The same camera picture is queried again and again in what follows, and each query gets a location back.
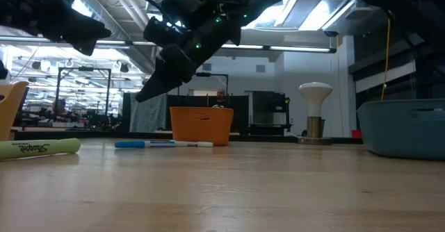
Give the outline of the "orange plastic bin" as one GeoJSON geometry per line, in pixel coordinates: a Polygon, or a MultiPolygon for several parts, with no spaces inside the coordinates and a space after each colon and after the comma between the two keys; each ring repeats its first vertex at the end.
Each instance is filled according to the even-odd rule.
{"type": "Polygon", "coordinates": [[[233,117],[231,108],[170,107],[173,139],[227,146],[233,117]]]}

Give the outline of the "gray hanging cloth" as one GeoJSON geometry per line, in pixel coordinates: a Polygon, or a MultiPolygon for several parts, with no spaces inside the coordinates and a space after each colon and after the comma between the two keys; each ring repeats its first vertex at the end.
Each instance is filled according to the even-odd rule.
{"type": "Polygon", "coordinates": [[[136,101],[136,93],[131,93],[130,100],[130,132],[153,133],[165,128],[167,94],[139,103],[136,101]]]}

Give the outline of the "teal plastic bin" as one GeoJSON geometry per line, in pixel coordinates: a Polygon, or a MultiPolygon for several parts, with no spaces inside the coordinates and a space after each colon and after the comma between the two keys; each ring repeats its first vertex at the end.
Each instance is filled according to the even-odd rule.
{"type": "Polygon", "coordinates": [[[390,158],[445,160],[445,99],[370,101],[357,110],[365,147],[390,158]]]}

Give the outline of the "black aluminium table frame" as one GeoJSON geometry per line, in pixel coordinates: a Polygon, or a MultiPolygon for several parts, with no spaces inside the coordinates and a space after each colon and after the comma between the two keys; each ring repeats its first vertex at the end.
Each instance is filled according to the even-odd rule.
{"type": "MultiPolygon", "coordinates": [[[[123,133],[117,131],[16,131],[15,140],[49,140],[66,138],[172,139],[171,133],[123,133]]],[[[230,135],[230,142],[297,142],[293,136],[230,135]]]]}

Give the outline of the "blue Expo marker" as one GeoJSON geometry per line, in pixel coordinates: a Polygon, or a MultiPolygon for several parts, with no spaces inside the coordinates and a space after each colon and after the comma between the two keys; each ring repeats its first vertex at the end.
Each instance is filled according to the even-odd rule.
{"type": "Polygon", "coordinates": [[[121,141],[115,143],[118,149],[142,149],[149,147],[212,147],[212,142],[185,142],[177,140],[121,141]]]}

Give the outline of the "yellow plastic bin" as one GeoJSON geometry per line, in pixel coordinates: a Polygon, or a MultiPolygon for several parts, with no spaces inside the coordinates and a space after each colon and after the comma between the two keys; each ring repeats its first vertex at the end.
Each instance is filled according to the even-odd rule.
{"type": "Polygon", "coordinates": [[[27,82],[18,82],[10,85],[0,85],[0,142],[6,141],[13,127],[13,122],[23,103],[28,87],[27,82]]]}

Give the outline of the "black partition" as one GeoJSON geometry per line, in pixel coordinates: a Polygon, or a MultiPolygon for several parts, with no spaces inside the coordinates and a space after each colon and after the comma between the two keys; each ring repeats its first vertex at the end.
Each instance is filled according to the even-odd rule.
{"type": "MultiPolygon", "coordinates": [[[[130,132],[130,114],[131,114],[131,93],[123,94],[122,102],[122,123],[120,125],[122,131],[130,132]]],[[[234,110],[234,117],[231,126],[232,132],[242,133],[248,129],[249,125],[249,97],[247,96],[228,96],[226,98],[226,108],[234,110]]],[[[166,120],[164,130],[171,129],[170,107],[212,107],[215,97],[204,96],[185,96],[167,94],[166,120]]]]}

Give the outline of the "black equipment cart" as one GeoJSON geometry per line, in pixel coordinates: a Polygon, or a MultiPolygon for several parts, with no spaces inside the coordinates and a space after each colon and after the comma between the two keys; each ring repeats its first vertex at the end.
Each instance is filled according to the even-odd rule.
{"type": "Polygon", "coordinates": [[[252,91],[251,95],[251,135],[284,136],[290,131],[290,98],[284,93],[270,91],[252,91]]]}

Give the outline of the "white mushroom lamp brass base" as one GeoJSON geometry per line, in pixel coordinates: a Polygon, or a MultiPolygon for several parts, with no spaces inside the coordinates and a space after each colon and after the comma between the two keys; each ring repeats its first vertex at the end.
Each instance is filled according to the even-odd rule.
{"type": "Polygon", "coordinates": [[[299,93],[308,103],[307,134],[300,136],[300,144],[331,145],[332,139],[323,136],[325,120],[321,117],[321,106],[324,100],[332,92],[332,87],[326,83],[304,83],[299,88],[299,93]]]}

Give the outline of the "black metal frame stand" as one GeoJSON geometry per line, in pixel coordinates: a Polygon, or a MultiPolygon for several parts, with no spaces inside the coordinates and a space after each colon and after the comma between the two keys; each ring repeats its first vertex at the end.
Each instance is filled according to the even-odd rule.
{"type": "Polygon", "coordinates": [[[110,94],[110,91],[111,91],[111,69],[94,68],[92,66],[59,67],[58,68],[57,84],[56,84],[55,109],[58,108],[58,99],[59,99],[59,94],[60,94],[60,83],[73,70],[78,70],[80,72],[93,72],[93,71],[105,71],[105,72],[108,72],[108,75],[104,77],[107,80],[106,106],[105,106],[104,114],[105,114],[105,116],[107,116],[108,115],[108,105],[109,105],[109,94],[110,94]]]}

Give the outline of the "light green Sharpie highlighter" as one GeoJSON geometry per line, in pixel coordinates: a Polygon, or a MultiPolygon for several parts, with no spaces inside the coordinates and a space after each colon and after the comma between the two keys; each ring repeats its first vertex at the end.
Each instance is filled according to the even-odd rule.
{"type": "Polygon", "coordinates": [[[0,142],[0,160],[75,154],[81,147],[77,138],[62,140],[17,140],[0,142]]]}

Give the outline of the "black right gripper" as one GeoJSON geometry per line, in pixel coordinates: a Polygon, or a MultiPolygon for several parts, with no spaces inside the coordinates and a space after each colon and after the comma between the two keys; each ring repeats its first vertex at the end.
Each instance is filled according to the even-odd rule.
{"type": "Polygon", "coordinates": [[[227,41],[241,42],[241,28],[250,21],[248,0],[204,0],[206,11],[200,15],[200,25],[192,29],[182,50],[174,44],[180,33],[166,22],[152,17],[143,32],[143,37],[163,49],[155,55],[155,69],[141,91],[135,96],[137,102],[157,97],[184,83],[227,41]]]}

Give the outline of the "person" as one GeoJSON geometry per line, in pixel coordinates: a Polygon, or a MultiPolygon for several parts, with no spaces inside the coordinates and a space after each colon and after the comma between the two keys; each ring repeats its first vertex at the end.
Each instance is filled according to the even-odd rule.
{"type": "Polygon", "coordinates": [[[225,108],[227,106],[226,98],[225,98],[225,90],[218,89],[216,94],[216,100],[214,101],[212,107],[213,108],[225,108]]]}
{"type": "Polygon", "coordinates": [[[66,110],[66,100],[57,99],[53,102],[52,111],[54,117],[63,117],[66,118],[68,111],[66,110]]]}

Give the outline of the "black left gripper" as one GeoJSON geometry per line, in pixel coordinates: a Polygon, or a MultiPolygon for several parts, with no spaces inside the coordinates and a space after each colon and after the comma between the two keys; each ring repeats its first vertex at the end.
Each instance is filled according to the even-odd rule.
{"type": "Polygon", "coordinates": [[[102,22],[72,8],[74,0],[0,0],[0,26],[30,34],[49,31],[63,37],[78,52],[91,56],[97,40],[111,31],[102,22]]]}

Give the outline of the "long ceiling light bar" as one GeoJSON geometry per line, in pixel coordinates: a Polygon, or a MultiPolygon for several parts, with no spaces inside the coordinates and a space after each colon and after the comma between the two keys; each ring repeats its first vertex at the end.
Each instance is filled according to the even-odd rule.
{"type": "Polygon", "coordinates": [[[286,47],[286,46],[266,46],[253,44],[224,44],[222,49],[245,49],[245,50],[263,50],[263,51],[286,51],[286,52],[305,52],[305,53],[336,53],[335,48],[319,47],[286,47]]]}

